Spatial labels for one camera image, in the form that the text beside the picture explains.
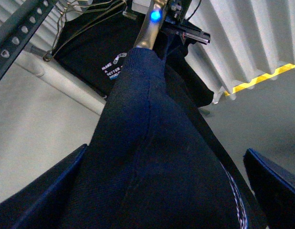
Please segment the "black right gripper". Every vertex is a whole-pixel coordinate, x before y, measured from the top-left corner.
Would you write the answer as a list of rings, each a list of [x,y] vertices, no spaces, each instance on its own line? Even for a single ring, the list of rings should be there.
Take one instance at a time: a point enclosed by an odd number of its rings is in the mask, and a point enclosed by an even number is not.
[[[193,44],[196,42],[209,44],[211,42],[211,35],[190,23],[190,19],[201,5],[201,0],[191,15],[186,18],[191,2],[191,0],[169,0],[167,14],[161,31],[167,34],[178,35],[183,42],[188,40]]]

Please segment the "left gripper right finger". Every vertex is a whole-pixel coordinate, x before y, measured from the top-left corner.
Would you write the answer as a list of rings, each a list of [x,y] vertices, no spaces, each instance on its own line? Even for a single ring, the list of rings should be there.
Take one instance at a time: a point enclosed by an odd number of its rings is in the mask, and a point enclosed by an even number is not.
[[[295,229],[295,175],[252,148],[243,162],[271,229]]]

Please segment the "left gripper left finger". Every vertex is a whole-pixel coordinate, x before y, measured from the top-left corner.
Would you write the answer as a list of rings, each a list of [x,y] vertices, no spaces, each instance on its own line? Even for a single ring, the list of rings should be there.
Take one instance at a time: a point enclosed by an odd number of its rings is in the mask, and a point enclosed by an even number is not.
[[[0,229],[56,229],[78,174],[83,144],[0,203]]]

